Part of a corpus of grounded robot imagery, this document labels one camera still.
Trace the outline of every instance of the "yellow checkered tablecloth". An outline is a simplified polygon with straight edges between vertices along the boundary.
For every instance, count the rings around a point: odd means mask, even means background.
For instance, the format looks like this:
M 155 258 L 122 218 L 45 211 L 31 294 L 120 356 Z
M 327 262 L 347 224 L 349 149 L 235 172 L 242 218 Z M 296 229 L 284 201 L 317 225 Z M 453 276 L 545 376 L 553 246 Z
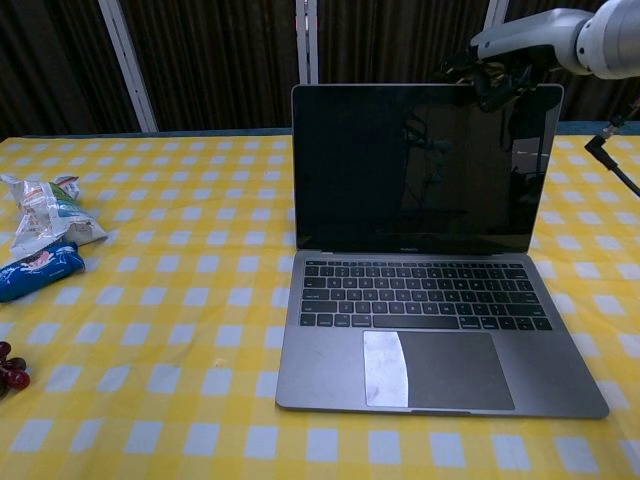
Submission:
M 79 175 L 110 234 L 86 273 L 0 307 L 32 373 L 0 401 L 1 478 L 640 477 L 640 203 L 586 141 L 555 141 L 531 254 L 602 421 L 282 411 L 289 136 L 4 141 L 1 171 Z M 640 138 L 608 149 L 640 177 Z

